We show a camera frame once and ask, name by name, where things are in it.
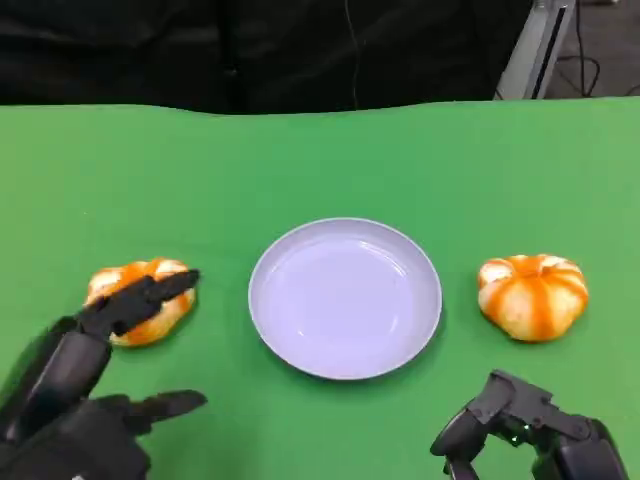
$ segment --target mini pumpkin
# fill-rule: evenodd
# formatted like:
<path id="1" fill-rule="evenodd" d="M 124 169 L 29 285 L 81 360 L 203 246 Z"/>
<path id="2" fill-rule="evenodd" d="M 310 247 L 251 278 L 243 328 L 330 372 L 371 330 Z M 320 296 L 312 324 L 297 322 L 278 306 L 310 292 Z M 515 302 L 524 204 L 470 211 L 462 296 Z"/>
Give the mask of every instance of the mini pumpkin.
<path id="1" fill-rule="evenodd" d="M 580 268 L 553 255 L 494 258 L 478 273 L 484 314 L 517 340 L 562 336 L 582 314 L 589 292 Z"/>
<path id="2" fill-rule="evenodd" d="M 85 305 L 89 305 L 99 297 L 109 296 L 145 275 L 155 280 L 188 270 L 187 266 L 177 260 L 155 258 L 150 262 L 133 262 L 123 267 L 103 268 L 96 272 L 89 281 L 89 293 Z M 141 323 L 129 333 L 118 337 L 111 335 L 114 345 L 136 347 L 148 345 L 164 338 L 193 306 L 195 290 L 189 289 L 177 297 L 164 302 L 162 310 L 154 317 Z"/>

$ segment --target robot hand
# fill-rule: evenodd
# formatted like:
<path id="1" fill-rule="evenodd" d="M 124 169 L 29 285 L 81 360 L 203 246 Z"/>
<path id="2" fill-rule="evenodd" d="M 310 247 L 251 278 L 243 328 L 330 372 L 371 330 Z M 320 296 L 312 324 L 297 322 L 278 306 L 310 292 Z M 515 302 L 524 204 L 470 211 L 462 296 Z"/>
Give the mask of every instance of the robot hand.
<path id="1" fill-rule="evenodd" d="M 494 370 L 480 395 L 444 428 L 431 453 L 444 456 L 444 473 L 454 480 L 478 480 L 471 462 L 489 435 L 513 446 L 528 443 L 538 454 L 535 480 L 628 480 L 622 459 L 599 420 L 568 415 L 552 395 Z"/>
<path id="2" fill-rule="evenodd" d="M 206 403 L 194 391 L 143 402 L 87 397 L 111 357 L 109 336 L 123 335 L 195 286 L 199 272 L 156 282 L 144 277 L 59 320 L 26 353 L 0 408 L 0 479 L 112 480 L 145 478 L 150 462 L 135 437 L 155 422 Z"/>

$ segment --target empty plate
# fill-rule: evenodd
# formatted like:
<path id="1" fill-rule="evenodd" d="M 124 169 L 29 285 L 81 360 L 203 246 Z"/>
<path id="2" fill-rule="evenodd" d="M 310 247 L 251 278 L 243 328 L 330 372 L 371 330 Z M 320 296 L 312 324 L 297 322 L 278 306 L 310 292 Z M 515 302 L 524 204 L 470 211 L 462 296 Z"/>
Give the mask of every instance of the empty plate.
<path id="1" fill-rule="evenodd" d="M 251 316 L 271 350 L 336 380 L 382 375 L 411 360 L 432 337 L 441 306 L 438 274 L 422 249 L 357 218 L 287 233 L 249 283 Z"/>

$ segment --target plate rim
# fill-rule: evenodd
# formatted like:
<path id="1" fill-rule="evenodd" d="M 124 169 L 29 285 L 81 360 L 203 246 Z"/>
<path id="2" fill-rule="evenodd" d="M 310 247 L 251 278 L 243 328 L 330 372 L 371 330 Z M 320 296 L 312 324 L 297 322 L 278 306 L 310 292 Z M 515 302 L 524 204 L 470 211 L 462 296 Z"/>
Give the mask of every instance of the plate rim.
<path id="1" fill-rule="evenodd" d="M 393 365 L 390 368 L 383 369 L 382 371 L 377 372 L 377 373 L 375 373 L 373 375 L 329 376 L 329 375 L 325 375 L 325 374 L 321 374 L 321 373 L 318 373 L 318 372 L 311 371 L 311 370 L 306 369 L 306 368 L 302 368 L 302 367 L 300 367 L 298 365 L 294 365 L 293 363 L 291 363 L 289 360 L 287 360 L 284 356 L 282 356 L 278 352 L 278 350 L 266 338 L 266 336 L 264 335 L 264 332 L 260 329 L 260 326 L 258 325 L 258 322 L 256 322 L 256 316 L 255 316 L 255 312 L 254 312 L 254 308 L 253 308 L 253 302 L 251 300 L 252 293 L 253 293 L 253 290 L 254 290 L 255 278 L 256 278 L 257 272 L 259 272 L 261 270 L 262 264 L 264 263 L 265 258 L 267 257 L 267 255 L 272 250 L 274 250 L 277 247 L 278 244 L 280 244 L 286 238 L 294 235 L 295 233 L 297 233 L 300 230 L 303 230 L 303 229 L 306 229 L 306 228 L 309 228 L 309 227 L 312 227 L 312 226 L 315 226 L 315 225 L 323 224 L 323 223 L 344 222 L 344 221 L 368 223 L 368 224 L 371 224 L 371 225 L 375 225 L 377 227 L 384 228 L 386 230 L 391 231 L 392 233 L 394 233 L 396 235 L 399 235 L 404 240 L 408 241 L 409 244 L 411 244 L 413 246 L 413 248 L 415 248 L 422 255 L 422 257 L 426 260 L 427 265 L 429 265 L 429 268 L 431 269 L 431 271 L 435 275 L 435 279 L 436 279 L 436 293 L 437 293 L 437 299 L 438 299 L 437 300 L 437 305 L 436 305 L 436 311 L 437 311 L 436 320 L 435 320 L 435 322 L 433 322 L 433 326 L 432 326 L 431 330 L 429 331 L 428 335 L 425 335 L 424 340 L 422 342 L 420 342 L 420 348 L 418 348 L 415 352 L 413 352 L 410 355 L 408 355 L 406 358 L 403 358 L 403 360 L 400 361 L 397 365 Z M 251 323 L 253 324 L 254 328 L 258 332 L 258 335 L 260 336 L 260 339 L 262 340 L 262 342 L 265 345 L 267 345 L 267 347 L 269 347 L 269 350 L 271 350 L 271 352 L 273 354 L 275 354 L 279 359 L 284 361 L 287 365 L 290 365 L 291 367 L 295 368 L 296 370 L 299 370 L 301 372 L 304 372 L 304 373 L 306 373 L 308 375 L 311 375 L 311 376 L 314 376 L 314 377 L 325 378 L 325 379 L 328 379 L 328 380 L 337 380 L 337 381 L 366 380 L 366 379 L 369 379 L 369 378 L 376 378 L 376 377 L 380 377 L 382 375 L 387 375 L 387 374 L 389 374 L 391 372 L 394 372 L 394 371 L 398 370 L 399 368 L 401 368 L 401 367 L 407 365 L 408 363 L 410 363 L 414 358 L 416 358 L 425 349 L 425 347 L 429 344 L 431 339 L 434 337 L 434 334 L 435 334 L 438 326 L 440 325 L 440 319 L 442 317 L 443 300 L 442 300 L 442 283 L 440 281 L 440 275 L 438 275 L 438 271 L 436 270 L 435 266 L 433 265 L 433 262 L 431 261 L 431 259 L 427 255 L 427 253 L 424 251 L 424 249 L 417 242 L 415 242 L 411 237 L 409 237 L 405 233 L 402 233 L 398 229 L 396 229 L 394 227 L 391 227 L 391 226 L 389 226 L 387 224 L 384 224 L 382 222 L 378 222 L 376 220 L 370 220 L 368 218 L 362 218 L 362 217 L 321 218 L 321 219 L 318 219 L 318 220 L 313 220 L 313 221 L 310 221 L 310 222 L 303 223 L 303 224 L 298 225 L 297 227 L 294 227 L 291 230 L 285 232 L 283 235 L 279 236 L 276 240 L 271 242 L 271 244 L 265 249 L 265 251 L 262 253 L 262 255 L 260 255 L 260 258 L 256 262 L 255 266 L 253 267 L 253 271 L 251 272 L 251 277 L 249 279 L 249 288 L 248 288 L 248 292 L 247 293 L 248 293 L 247 300 L 248 300 L 248 304 L 249 304 L 249 315 L 251 316 Z"/>

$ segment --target floor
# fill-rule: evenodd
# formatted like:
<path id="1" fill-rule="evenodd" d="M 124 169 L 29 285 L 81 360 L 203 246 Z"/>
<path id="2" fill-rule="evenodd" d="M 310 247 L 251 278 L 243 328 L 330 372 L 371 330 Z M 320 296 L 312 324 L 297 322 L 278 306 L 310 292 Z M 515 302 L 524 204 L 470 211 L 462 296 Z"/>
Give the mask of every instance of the floor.
<path id="1" fill-rule="evenodd" d="M 582 38 L 585 55 L 596 59 L 602 67 L 592 96 L 620 97 L 629 94 L 634 86 L 638 88 L 631 94 L 640 96 L 640 0 L 619 0 L 614 5 L 588 5 L 583 0 Z M 560 55 L 577 55 L 578 51 L 574 24 Z M 595 67 L 587 62 L 587 86 L 594 73 Z M 579 98 L 579 85 L 580 63 L 558 62 L 547 98 Z"/>

